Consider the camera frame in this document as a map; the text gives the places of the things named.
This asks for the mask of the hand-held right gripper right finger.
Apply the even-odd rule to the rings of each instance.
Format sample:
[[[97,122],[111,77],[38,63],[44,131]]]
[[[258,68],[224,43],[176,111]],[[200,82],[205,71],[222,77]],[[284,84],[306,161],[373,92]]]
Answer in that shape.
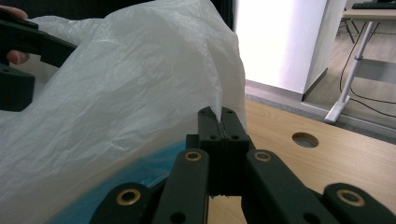
[[[239,196],[245,182],[244,165],[251,149],[250,138],[237,114],[229,108],[222,108],[220,126],[223,134],[220,194]]]

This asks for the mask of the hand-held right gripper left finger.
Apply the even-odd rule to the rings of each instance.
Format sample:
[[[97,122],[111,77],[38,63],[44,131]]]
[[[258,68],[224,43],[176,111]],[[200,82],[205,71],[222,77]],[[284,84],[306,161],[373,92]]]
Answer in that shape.
[[[188,134],[186,149],[200,148],[209,155],[208,190],[210,195],[220,195],[221,140],[219,123],[210,107],[198,112],[198,133]]]

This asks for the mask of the white blue-banded garbage bag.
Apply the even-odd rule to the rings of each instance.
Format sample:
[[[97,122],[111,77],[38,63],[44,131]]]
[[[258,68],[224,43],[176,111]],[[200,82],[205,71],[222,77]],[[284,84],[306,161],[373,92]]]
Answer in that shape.
[[[0,224],[46,224],[197,112],[245,112],[237,35],[211,0],[154,0],[102,19],[38,19],[76,45],[22,112],[0,112]]]

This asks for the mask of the black keyboard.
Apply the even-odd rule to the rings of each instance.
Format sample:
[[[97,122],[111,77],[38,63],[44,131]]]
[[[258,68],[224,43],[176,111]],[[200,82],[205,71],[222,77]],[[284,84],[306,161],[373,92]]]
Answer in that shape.
[[[363,2],[353,4],[352,9],[396,9],[396,2]]]

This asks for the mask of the white wall panel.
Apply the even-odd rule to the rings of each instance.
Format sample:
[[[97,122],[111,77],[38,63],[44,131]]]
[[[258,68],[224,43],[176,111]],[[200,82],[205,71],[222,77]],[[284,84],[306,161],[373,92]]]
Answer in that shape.
[[[236,0],[246,79],[302,101],[326,74],[347,0]]]

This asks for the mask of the white desk frame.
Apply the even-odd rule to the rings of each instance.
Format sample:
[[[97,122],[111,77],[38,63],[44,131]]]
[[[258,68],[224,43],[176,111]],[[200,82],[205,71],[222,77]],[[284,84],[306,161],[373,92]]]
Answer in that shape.
[[[334,124],[338,120],[350,100],[350,88],[355,77],[396,85],[396,63],[363,58],[363,52],[366,49],[369,37],[374,31],[374,24],[381,21],[396,21],[396,9],[348,9],[344,12],[343,18],[367,21],[368,25],[346,78],[344,88],[341,90],[338,100],[334,103],[324,119],[324,121],[329,124]]]

